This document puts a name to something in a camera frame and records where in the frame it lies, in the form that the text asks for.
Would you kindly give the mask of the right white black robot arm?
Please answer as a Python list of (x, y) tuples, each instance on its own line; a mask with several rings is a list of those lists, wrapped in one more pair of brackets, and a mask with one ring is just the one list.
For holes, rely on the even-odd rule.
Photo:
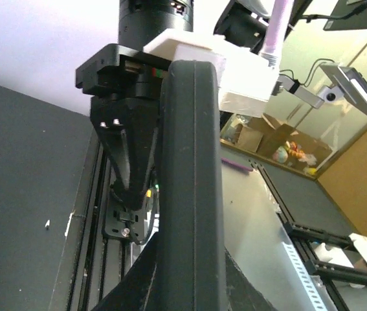
[(76, 70), (90, 120), (128, 211), (159, 181), (169, 211), (222, 202), (219, 112), (257, 116), (278, 78), (285, 37), (308, 1), (229, 1), (210, 34), (193, 1), (121, 1), (118, 42)]

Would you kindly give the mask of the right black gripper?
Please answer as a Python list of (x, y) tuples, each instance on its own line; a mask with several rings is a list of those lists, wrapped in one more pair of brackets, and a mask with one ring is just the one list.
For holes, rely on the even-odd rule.
[(142, 208), (154, 166), (161, 84), (170, 61), (110, 43), (75, 71), (91, 99), (90, 120), (109, 156), (113, 192), (124, 207)]

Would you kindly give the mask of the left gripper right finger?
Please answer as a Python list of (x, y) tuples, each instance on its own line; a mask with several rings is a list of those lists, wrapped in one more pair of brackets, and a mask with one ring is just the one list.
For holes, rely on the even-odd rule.
[(277, 311), (265, 296), (255, 289), (225, 249), (228, 310)]

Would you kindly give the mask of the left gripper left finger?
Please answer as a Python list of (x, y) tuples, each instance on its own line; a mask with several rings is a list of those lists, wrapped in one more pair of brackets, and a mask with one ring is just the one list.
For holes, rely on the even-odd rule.
[(153, 310), (157, 239), (151, 239), (124, 278), (93, 310)]

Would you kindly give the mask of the grey monitor on arm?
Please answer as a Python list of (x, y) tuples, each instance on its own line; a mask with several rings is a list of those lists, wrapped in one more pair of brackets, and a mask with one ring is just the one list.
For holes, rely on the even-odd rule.
[[(323, 71), (331, 85), (322, 86), (317, 93), (313, 93), (307, 87), (317, 69)], [(367, 116), (367, 81), (355, 68), (341, 66), (331, 59), (317, 59), (310, 69), (306, 82), (300, 82), (281, 72), (272, 94), (275, 96), (281, 90), (287, 91), (315, 109), (345, 99)]]

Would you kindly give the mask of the black smartphone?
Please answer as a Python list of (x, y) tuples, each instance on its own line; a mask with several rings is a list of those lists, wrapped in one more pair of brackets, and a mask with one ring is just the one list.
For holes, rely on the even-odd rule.
[(217, 76), (178, 60), (162, 85), (159, 310), (225, 310), (223, 189)]

